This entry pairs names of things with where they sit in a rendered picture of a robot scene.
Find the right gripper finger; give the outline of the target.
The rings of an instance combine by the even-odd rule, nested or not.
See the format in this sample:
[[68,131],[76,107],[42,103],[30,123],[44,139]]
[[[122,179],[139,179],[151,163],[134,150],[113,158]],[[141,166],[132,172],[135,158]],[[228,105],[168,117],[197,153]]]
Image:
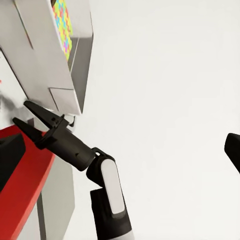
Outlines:
[[45,110],[45,108],[30,102],[29,100],[25,100],[23,105],[49,129],[57,128],[60,122],[63,120],[63,118],[59,117],[58,115]]
[[41,143],[44,134],[42,131],[32,127],[26,121],[24,122],[17,117],[13,118],[13,122],[34,142],[35,145]]

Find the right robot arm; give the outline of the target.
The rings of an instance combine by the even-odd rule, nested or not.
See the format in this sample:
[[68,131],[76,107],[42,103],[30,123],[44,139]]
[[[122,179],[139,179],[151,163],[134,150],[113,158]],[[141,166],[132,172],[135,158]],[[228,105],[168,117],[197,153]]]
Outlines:
[[29,100],[23,105],[49,130],[43,133],[17,117],[13,118],[14,124],[40,150],[47,148],[80,172],[87,169],[88,179],[101,187],[90,192],[97,240],[135,240],[116,160],[97,147],[90,148],[72,134],[77,116],[64,113],[59,117]]

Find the jigsaw puzzle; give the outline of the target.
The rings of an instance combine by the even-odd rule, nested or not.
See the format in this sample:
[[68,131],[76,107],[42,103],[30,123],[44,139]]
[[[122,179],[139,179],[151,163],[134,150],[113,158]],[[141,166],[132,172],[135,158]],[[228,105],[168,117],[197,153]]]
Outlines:
[[65,57],[68,61],[70,51],[72,49],[72,40],[70,39],[69,35],[73,35],[73,31],[66,0],[52,0],[51,5],[60,34]]

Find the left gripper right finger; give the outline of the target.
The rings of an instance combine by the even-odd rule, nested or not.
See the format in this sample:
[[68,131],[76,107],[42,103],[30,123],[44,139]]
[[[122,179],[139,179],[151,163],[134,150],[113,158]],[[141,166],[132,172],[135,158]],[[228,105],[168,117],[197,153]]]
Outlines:
[[225,140],[224,151],[240,173],[240,135],[228,133]]

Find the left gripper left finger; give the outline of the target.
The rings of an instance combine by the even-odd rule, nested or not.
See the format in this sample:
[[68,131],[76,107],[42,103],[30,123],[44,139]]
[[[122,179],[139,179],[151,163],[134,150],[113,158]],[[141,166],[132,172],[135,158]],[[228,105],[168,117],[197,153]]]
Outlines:
[[26,152],[21,133],[0,138],[0,193]]

